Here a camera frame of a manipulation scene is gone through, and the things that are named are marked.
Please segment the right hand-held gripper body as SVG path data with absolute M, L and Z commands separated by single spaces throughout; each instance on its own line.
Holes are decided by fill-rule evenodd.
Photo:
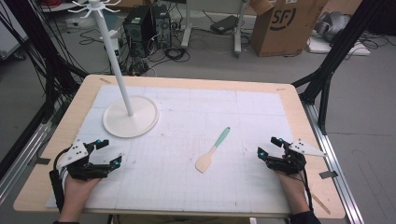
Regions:
M 302 139 L 298 139 L 290 143 L 290 153 L 288 155 L 284 153 L 280 158 L 280 162 L 266 165 L 269 169 L 286 175 L 298 174 L 306 165 L 305 155 L 325 157 L 326 153 L 311 146 Z

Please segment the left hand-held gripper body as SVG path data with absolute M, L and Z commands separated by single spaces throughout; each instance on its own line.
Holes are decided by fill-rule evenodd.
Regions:
M 83 144 L 80 139 L 76 139 L 72 146 L 65 150 L 61 159 L 55 162 L 55 168 L 59 171 L 66 169 L 73 178 L 79 180 L 107 177 L 93 170 L 94 164 L 90 162 L 90 155 Z

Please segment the person's left hand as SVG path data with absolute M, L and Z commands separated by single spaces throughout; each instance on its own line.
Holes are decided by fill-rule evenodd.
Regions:
M 79 180 L 69 175 L 65 180 L 64 204 L 84 204 L 88 201 L 92 190 L 100 181 L 101 178 Z

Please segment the person's right hand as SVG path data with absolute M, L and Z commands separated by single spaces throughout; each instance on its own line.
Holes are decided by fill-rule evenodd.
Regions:
M 299 175 L 276 172 L 289 202 L 306 202 L 304 182 Z

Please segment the white hook stand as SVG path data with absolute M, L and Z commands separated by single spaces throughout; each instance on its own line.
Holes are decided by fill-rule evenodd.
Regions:
M 122 99 L 109 105 L 103 115 L 106 130 L 120 138 L 135 138 L 149 132 L 159 119 L 159 110 L 155 103 L 146 96 L 129 95 L 124 83 L 120 66 L 110 38 L 103 11 L 116 13 L 108 8 L 109 0 L 88 0 L 87 4 L 74 2 L 79 10 L 69 9 L 69 12 L 79 13 L 87 11 L 84 18 L 93 14 L 96 24 L 103 38 L 106 53 L 120 89 Z

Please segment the white grid mat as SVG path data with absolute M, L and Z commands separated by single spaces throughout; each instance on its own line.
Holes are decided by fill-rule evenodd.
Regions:
M 108 164 L 120 154 L 122 162 L 101 178 L 88 208 L 247 216 L 289 212 L 276 175 L 257 156 L 258 147 L 282 155 L 272 136 L 293 139 L 279 94 L 155 87 L 127 91 L 152 100 L 159 120 L 142 136 L 116 137 L 106 131 L 102 118 L 106 108 L 120 100 L 120 90 L 99 90 L 77 139 L 109 141 L 92 152 L 91 163 Z M 201 174 L 196 161 L 227 127 L 229 134 Z

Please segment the white flat board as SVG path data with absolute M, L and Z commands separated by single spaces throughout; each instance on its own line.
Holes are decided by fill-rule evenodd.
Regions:
M 311 36 L 306 42 L 306 50 L 310 53 L 328 54 L 335 46 L 331 46 L 321 37 Z M 355 42 L 350 47 L 343 46 L 342 49 L 348 50 L 347 56 L 369 56 L 371 51 L 368 50 L 360 41 Z

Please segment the brown cardboard box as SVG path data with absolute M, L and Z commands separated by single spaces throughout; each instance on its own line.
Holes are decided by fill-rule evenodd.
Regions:
M 259 57 L 300 54 L 328 0 L 249 0 L 256 12 L 250 44 Z

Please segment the white stand leg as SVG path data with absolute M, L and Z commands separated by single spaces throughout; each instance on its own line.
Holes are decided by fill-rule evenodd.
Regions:
M 180 46 L 186 49 L 189 45 L 191 36 L 191 0 L 186 0 L 186 25 Z
M 242 23 L 244 20 L 244 15 L 245 15 L 245 10 L 248 6 L 248 1 L 249 0 L 241 0 L 239 12 L 237 13 L 238 20 L 236 27 L 233 32 L 233 49 L 234 49 L 234 55 L 236 58 L 238 58 L 241 54 L 242 51 L 242 43 L 241 43 L 241 29 L 242 29 Z

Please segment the black computer tower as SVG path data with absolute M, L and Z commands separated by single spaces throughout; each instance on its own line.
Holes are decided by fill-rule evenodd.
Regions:
M 159 49 L 172 46 L 171 20 L 166 5 L 133 6 L 122 25 L 133 57 L 147 57 L 152 41 Z

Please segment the grey plastic bag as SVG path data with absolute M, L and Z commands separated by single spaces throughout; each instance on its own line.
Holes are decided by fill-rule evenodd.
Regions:
M 314 27 L 315 32 L 330 43 L 335 40 L 346 27 L 351 17 L 339 11 L 324 12 Z

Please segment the black power adapter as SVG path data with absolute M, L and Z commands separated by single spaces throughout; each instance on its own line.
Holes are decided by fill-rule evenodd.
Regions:
M 210 25 L 210 29 L 216 34 L 225 34 L 231 31 L 237 24 L 238 18 L 234 15 L 230 15 L 220 21 L 217 21 Z

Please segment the aluminium rail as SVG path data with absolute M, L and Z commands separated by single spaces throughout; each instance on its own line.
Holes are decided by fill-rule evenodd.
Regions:
M 327 154 L 325 161 L 329 170 L 332 172 L 332 181 L 341 199 L 349 224 L 364 224 L 361 211 L 347 183 L 330 138 L 321 131 L 318 125 L 318 111 L 313 105 L 303 104 L 303 108 L 317 139 L 318 146 Z
M 0 206 L 5 202 L 28 163 L 40 149 L 51 130 L 52 123 L 40 123 L 27 134 L 27 142 L 21 144 L 21 152 L 16 160 L 11 163 L 5 175 L 0 179 Z

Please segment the black metal frame stand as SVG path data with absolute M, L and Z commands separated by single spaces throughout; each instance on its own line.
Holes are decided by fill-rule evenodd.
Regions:
M 7 22 L 6 16 L 0 13 L 0 22 L 16 38 L 30 58 L 38 75 L 45 79 L 43 90 L 45 102 L 38 109 L 15 144 L 0 161 L 0 180 L 3 180 L 11 166 L 21 155 L 28 138 L 42 121 L 48 121 L 53 114 L 55 101 L 60 96 L 73 96 L 80 85 L 73 74 L 85 78 L 88 73 L 61 56 L 54 46 L 42 19 L 38 16 L 35 0 L 0 0 L 0 6 L 6 5 L 15 17 L 22 30 L 27 34 L 30 44 L 24 41 L 16 29 Z
M 320 95 L 318 125 L 324 134 L 327 134 L 326 117 L 332 76 L 348 53 L 348 50 L 344 50 L 342 47 L 350 47 L 359 40 L 365 28 L 386 2 L 387 0 L 362 0 L 350 22 L 333 44 L 335 48 L 327 54 L 318 69 L 292 83 L 295 88 L 307 84 L 305 90 L 299 94 L 300 99 L 307 105 L 313 105 Z

